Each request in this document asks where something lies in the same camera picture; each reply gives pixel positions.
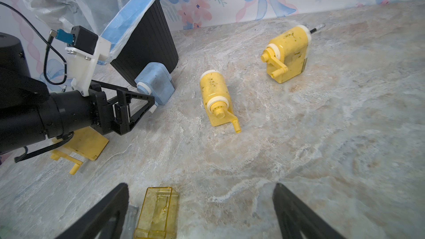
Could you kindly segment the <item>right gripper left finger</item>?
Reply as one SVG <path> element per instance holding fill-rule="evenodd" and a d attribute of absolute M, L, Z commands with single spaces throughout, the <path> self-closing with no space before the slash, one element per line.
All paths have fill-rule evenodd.
<path fill-rule="evenodd" d="M 128 185 L 120 183 L 57 238 L 119 239 L 123 231 L 128 202 Z"/>

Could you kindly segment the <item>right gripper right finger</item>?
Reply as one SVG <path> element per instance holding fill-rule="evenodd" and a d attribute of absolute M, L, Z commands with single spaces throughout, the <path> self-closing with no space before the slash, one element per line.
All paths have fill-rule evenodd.
<path fill-rule="evenodd" d="M 344 238 L 283 184 L 276 184 L 272 200 L 284 239 Z"/>

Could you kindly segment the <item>blue pencil sharpener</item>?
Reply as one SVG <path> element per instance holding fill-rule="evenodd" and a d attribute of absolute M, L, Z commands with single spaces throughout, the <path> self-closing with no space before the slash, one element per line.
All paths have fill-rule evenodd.
<path fill-rule="evenodd" d="M 165 105 L 175 91 L 170 73 L 158 62 L 148 63 L 135 78 L 135 83 L 139 93 L 155 97 L 150 113 L 154 113 L 159 105 Z"/>

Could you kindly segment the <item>yellow pencil sharpener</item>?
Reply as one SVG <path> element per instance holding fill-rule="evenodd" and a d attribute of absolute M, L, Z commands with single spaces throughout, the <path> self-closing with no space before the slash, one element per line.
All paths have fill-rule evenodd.
<path fill-rule="evenodd" d="M 307 64 L 312 34 L 320 31 L 325 24 L 312 29 L 297 25 L 270 40 L 261 60 L 266 63 L 267 74 L 282 84 L 304 72 Z"/>
<path fill-rule="evenodd" d="M 74 132 L 73 138 L 61 147 L 50 152 L 50 158 L 58 161 L 63 158 L 73 163 L 70 174 L 74 175 L 83 165 L 83 161 L 71 156 L 78 154 L 90 161 L 95 161 L 108 145 L 109 140 L 91 127 L 85 127 Z"/>
<path fill-rule="evenodd" d="M 208 70 L 200 78 L 200 90 L 205 111 L 213 127 L 232 123 L 236 133 L 241 132 L 238 118 L 234 115 L 232 100 L 223 75 Z"/>

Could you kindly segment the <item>yellow transparent shavings tray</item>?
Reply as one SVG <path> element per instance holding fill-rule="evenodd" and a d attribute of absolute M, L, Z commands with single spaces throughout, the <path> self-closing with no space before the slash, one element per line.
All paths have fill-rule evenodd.
<path fill-rule="evenodd" d="M 171 187 L 150 187 L 146 191 L 135 239 L 175 239 L 179 193 Z"/>

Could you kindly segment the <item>dark shavings tray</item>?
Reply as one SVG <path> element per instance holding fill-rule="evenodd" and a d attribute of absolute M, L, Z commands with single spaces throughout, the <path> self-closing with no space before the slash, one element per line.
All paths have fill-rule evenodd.
<path fill-rule="evenodd" d="M 137 225 L 138 207 L 128 205 L 120 239 L 133 239 Z"/>

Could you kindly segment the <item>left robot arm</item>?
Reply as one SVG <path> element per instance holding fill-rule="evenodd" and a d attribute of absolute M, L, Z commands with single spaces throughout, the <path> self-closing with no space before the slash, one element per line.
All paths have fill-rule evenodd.
<path fill-rule="evenodd" d="M 130 132 L 155 106 L 151 95 L 92 81 L 89 95 L 78 91 L 50 93 L 44 82 L 30 77 L 21 41 L 1 33 L 1 154 L 47 138 L 59 143 L 25 152 L 15 162 L 33 158 L 69 142 L 76 131 L 92 127 L 101 135 Z"/>

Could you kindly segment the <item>black trash bin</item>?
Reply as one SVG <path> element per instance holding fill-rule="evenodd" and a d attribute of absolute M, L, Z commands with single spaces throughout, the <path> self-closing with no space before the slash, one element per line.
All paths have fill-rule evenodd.
<path fill-rule="evenodd" d="M 155 0 L 111 65 L 135 87 L 135 78 L 150 62 L 162 63 L 171 73 L 178 60 L 176 46 L 160 0 Z"/>

